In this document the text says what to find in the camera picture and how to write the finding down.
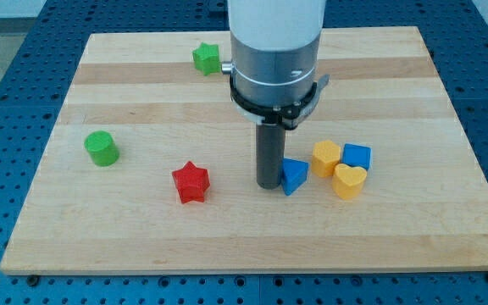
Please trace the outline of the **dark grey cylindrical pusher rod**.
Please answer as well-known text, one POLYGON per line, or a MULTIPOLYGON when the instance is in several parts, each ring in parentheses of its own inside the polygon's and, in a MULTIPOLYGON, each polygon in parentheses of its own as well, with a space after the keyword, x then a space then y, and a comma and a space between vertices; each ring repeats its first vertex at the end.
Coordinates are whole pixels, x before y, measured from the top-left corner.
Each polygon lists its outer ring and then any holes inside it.
POLYGON ((256 178, 260 187, 275 189, 281 182, 286 130, 279 125, 256 126, 256 178))

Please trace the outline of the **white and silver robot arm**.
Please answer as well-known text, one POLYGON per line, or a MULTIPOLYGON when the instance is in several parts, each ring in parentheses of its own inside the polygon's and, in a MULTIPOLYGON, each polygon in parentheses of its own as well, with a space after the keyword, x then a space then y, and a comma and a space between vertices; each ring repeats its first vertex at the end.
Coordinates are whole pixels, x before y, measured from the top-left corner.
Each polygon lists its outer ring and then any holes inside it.
POLYGON ((286 132, 315 110, 329 76, 315 76, 326 0, 229 0, 230 77, 237 110, 256 125, 256 179, 281 183, 286 132))

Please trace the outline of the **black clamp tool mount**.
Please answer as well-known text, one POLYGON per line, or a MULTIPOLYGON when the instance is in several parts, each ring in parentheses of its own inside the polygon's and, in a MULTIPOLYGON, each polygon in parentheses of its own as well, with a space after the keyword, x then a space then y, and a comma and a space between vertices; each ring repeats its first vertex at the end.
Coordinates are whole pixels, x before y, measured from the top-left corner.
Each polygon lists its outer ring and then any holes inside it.
POLYGON ((279 125, 285 130, 295 130, 315 110, 322 90, 329 84, 330 76, 322 75, 308 93, 287 106, 261 106, 246 100, 235 88, 230 77, 230 97, 236 110, 256 125, 279 125))

